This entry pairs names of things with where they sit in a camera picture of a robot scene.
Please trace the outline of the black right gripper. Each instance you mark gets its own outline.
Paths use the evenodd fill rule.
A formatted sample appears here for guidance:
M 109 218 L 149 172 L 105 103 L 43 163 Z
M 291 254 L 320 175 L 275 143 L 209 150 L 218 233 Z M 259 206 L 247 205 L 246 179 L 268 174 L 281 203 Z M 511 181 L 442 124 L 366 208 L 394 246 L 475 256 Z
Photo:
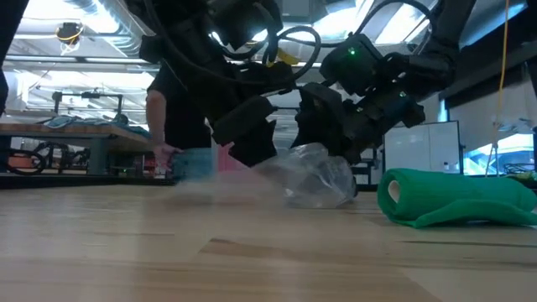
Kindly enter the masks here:
M 299 88 L 301 101 L 295 116 L 298 133 L 292 147 L 320 143 L 329 155 L 342 156 L 350 164 L 361 161 L 361 153 L 379 145 L 385 133 L 402 122 L 407 128 L 425 120 L 424 107 L 403 90 L 374 91 L 365 96 L 357 109 L 346 117 L 341 94 L 320 83 L 311 82 Z

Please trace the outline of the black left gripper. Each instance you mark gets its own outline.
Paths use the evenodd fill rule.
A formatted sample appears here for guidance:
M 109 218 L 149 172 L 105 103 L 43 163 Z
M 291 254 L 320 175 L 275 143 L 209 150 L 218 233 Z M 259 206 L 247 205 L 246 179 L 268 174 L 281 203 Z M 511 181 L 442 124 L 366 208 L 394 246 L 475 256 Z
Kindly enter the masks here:
M 213 123 L 213 138 L 221 145 L 240 138 L 228 154 L 241 164 L 253 167 L 277 154 L 273 141 L 276 122 L 265 122 L 274 109 L 264 94 L 288 88 L 284 80 L 292 75 L 291 66 L 283 62 L 271 67 L 255 62 L 237 65 L 236 76 L 240 81 L 256 81 L 260 85 L 238 86 L 234 96 L 237 104 L 232 102 L 232 110 Z

